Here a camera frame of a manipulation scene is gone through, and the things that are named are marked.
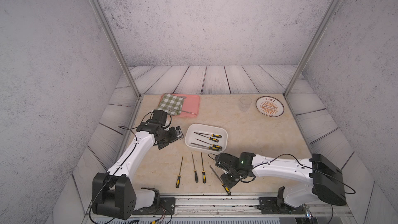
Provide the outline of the green checkered cloth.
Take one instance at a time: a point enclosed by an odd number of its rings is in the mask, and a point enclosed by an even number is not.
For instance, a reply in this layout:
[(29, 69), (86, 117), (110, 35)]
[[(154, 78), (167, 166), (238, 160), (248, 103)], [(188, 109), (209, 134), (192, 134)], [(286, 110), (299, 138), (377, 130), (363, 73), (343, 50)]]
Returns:
[(165, 111), (172, 116), (180, 115), (185, 98), (173, 94), (164, 94), (157, 110)]

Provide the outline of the aluminium frame post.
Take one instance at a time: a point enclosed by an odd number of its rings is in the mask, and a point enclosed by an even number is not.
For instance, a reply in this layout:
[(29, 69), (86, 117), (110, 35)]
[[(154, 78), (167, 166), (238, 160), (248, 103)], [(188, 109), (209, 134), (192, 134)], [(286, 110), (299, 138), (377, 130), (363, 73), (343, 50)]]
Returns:
[(104, 31), (104, 34), (105, 34), (108, 42), (111, 45), (111, 48), (116, 56), (116, 59), (119, 62), (124, 75), (126, 76), (127, 82), (129, 83), (130, 87), (132, 87), (132, 90), (133, 90), (135, 96), (137, 98), (140, 98), (141, 97), (140, 91), (138, 90), (137, 85), (133, 79), (133, 76), (131, 75), (131, 72), (127, 66), (126, 60), (125, 60), (125, 58), (122, 54), (122, 51), (118, 45), (118, 42), (115, 38), (112, 28), (111, 28), (109, 22), (107, 21), (107, 18), (105, 16), (105, 13), (102, 9), (102, 6), (101, 6), (99, 0), (89, 0), (89, 2), (90, 2), (91, 6), (94, 10), (94, 13)]
[(324, 32), (326, 31), (329, 22), (332, 20), (332, 17), (334, 14), (337, 12), (342, 0), (331, 0), (330, 4), (328, 5), (324, 15), (321, 18), (321, 21), (311, 39), (309, 42), (308, 47), (306, 48), (305, 52), (303, 53), (293, 75), (292, 78), (284, 92), (284, 97), (285, 99), (288, 98), (288, 95), (292, 92), (296, 82), (299, 79), (300, 74), (303, 72), (305, 66), (309, 62), (313, 52), (315, 51), (318, 43), (320, 42), (322, 36), (324, 35)]

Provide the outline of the left aluminium frame post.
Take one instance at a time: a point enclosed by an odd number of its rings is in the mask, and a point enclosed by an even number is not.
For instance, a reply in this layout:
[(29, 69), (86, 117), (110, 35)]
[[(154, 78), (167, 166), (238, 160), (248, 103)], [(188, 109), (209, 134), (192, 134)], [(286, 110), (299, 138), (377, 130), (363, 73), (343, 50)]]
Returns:
[(91, 6), (94, 10), (94, 13), (104, 31), (104, 34), (105, 34), (108, 42), (111, 45), (111, 48), (116, 56), (116, 59), (119, 62), (124, 75), (126, 76), (127, 82), (129, 83), (130, 87), (132, 87), (132, 90), (133, 90), (135, 96), (137, 98), (140, 98), (141, 97), (140, 91), (138, 90), (137, 85), (133, 79), (133, 76), (131, 75), (131, 72), (127, 66), (126, 60), (125, 60), (125, 58), (122, 54), (122, 51), (118, 45), (118, 42), (115, 38), (112, 28), (111, 28), (109, 22), (107, 21), (107, 18), (105, 16), (105, 13), (102, 9), (102, 6), (101, 6), (99, 0), (89, 0), (89, 2), (90, 2)]

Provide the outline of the right aluminium frame post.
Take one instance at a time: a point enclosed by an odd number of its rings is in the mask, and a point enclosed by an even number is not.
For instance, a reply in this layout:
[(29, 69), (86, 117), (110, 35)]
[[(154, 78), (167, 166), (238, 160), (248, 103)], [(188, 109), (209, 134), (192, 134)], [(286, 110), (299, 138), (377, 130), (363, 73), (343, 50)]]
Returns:
[(305, 66), (309, 62), (313, 52), (315, 51), (318, 43), (320, 42), (322, 36), (324, 35), (324, 32), (326, 31), (329, 22), (332, 20), (332, 17), (334, 14), (337, 12), (342, 0), (331, 0), (330, 4), (328, 5), (324, 15), (321, 18), (321, 21), (311, 39), (309, 42), (308, 47), (306, 48), (305, 52), (303, 53), (293, 75), (292, 78), (284, 92), (284, 97), (285, 99), (288, 98), (288, 95), (292, 92), (296, 82), (299, 79), (300, 74), (303, 72)]

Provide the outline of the clear plastic cup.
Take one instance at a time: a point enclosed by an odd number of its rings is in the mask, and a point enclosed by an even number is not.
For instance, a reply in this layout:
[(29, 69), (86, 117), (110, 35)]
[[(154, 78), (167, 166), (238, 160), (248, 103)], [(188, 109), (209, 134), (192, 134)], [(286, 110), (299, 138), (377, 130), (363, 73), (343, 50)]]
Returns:
[(239, 100), (239, 109), (242, 112), (247, 112), (252, 104), (252, 99), (248, 96), (242, 96)]

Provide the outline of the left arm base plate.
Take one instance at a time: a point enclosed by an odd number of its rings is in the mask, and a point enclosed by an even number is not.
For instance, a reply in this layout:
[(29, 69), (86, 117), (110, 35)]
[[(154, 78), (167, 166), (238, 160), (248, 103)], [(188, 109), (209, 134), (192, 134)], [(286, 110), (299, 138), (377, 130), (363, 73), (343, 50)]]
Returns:
[(174, 215), (176, 198), (162, 197), (154, 188), (141, 188), (135, 192), (136, 201), (131, 215)]

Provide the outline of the metal utensil on tray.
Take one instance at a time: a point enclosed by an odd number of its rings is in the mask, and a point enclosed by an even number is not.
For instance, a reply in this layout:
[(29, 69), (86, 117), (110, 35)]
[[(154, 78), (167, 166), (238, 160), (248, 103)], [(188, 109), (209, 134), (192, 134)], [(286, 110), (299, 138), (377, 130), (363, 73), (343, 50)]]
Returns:
[(193, 113), (193, 112), (188, 112), (188, 111), (183, 111), (183, 110), (180, 110), (180, 111), (183, 113), (191, 114), (191, 115), (197, 115), (197, 113)]

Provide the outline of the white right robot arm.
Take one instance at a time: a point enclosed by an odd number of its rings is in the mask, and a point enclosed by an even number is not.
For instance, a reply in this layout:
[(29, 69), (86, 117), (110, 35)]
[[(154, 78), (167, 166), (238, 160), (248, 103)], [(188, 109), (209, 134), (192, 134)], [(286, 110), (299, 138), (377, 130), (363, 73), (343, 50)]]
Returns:
[(316, 200), (336, 206), (347, 203), (342, 170), (318, 153), (307, 159), (297, 159), (293, 155), (289, 159), (285, 159), (285, 155), (270, 158), (252, 152), (243, 152), (240, 157), (220, 153), (214, 161), (224, 170), (221, 181), (229, 189), (258, 177), (278, 177), (298, 182), (292, 187), (279, 188), (279, 204), (298, 208)]

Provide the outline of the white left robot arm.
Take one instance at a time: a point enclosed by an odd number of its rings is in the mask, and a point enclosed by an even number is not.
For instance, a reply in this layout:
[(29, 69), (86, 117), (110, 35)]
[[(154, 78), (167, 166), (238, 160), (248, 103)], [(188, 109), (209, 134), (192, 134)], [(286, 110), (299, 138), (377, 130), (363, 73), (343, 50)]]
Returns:
[(183, 138), (180, 127), (162, 128), (158, 123), (141, 123), (130, 146), (105, 173), (92, 182), (91, 213), (127, 220), (136, 214), (158, 214), (160, 193), (154, 188), (134, 190), (133, 178), (146, 153), (155, 144), (162, 149)]

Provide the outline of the pink tray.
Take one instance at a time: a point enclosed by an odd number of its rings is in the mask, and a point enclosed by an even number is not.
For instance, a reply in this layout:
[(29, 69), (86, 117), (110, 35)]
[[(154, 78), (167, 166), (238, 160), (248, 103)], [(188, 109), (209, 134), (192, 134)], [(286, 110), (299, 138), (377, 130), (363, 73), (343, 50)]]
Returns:
[[(185, 98), (183, 106), (182, 106), (183, 111), (197, 113), (197, 115), (198, 115), (199, 107), (200, 107), (200, 96), (199, 95), (190, 95), (190, 94), (173, 94), (173, 95), (181, 96), (181, 97)], [(191, 114), (181, 112), (181, 114), (177, 115), (177, 117), (195, 118), (197, 115), (191, 115)]]

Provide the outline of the aluminium mounting rail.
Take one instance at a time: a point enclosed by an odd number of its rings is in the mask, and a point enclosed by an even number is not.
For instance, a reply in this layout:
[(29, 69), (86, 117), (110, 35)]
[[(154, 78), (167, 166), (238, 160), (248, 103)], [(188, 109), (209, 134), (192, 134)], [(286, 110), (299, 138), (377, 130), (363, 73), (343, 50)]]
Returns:
[(86, 213), (84, 224), (354, 224), (348, 206), (315, 201), (287, 209), (273, 203), (276, 195), (210, 194), (161, 197), (158, 210), (138, 210), (128, 219)]

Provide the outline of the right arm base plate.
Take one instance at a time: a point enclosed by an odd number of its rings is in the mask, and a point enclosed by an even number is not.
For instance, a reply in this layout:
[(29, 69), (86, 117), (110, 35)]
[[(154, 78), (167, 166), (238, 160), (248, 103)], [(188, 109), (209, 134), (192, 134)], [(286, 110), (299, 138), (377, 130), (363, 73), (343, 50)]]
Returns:
[(263, 215), (304, 215), (306, 213), (303, 206), (291, 207), (285, 203), (283, 198), (285, 187), (278, 189), (277, 197), (260, 197), (259, 205), (256, 206)]

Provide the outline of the white storage box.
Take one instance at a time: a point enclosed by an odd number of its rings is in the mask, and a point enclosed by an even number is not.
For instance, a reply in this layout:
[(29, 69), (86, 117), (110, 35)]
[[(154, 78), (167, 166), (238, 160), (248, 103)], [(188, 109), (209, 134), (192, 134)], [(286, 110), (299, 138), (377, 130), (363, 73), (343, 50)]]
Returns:
[[(219, 142), (213, 142), (211, 140), (209, 140), (208, 138), (205, 138), (203, 136), (194, 134), (194, 132), (200, 132), (200, 133), (208, 133), (208, 134), (219, 134), (222, 136), (222, 138), (218, 138)], [(202, 143), (200, 141), (197, 141), (196, 139), (205, 141), (205, 142), (209, 142), (211, 144), (216, 144), (219, 146), (222, 146), (223, 149), (220, 149), (219, 151), (214, 151), (214, 150), (209, 150), (206, 148), (202, 148), (202, 147), (198, 147), (198, 146), (194, 146), (191, 145), (191, 143), (196, 143), (196, 144), (200, 144), (200, 145), (204, 145), (204, 146), (211, 146), (208, 145), (206, 143)], [(228, 144), (228, 133), (225, 129), (223, 128), (219, 128), (219, 127), (215, 127), (215, 126), (211, 126), (211, 125), (204, 125), (204, 124), (199, 124), (199, 123), (194, 123), (192, 124), (185, 135), (184, 138), (184, 142), (185, 144), (192, 150), (196, 150), (196, 151), (200, 151), (200, 152), (215, 152), (215, 153), (221, 153), (224, 152), (227, 148), (227, 144)]]

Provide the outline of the orange patterned plate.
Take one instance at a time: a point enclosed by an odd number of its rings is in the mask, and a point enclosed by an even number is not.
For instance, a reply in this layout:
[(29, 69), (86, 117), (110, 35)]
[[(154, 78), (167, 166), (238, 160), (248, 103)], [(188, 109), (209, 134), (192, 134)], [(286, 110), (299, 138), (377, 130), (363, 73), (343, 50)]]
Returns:
[(256, 100), (257, 110), (269, 117), (279, 117), (285, 112), (283, 103), (271, 96), (262, 96)]

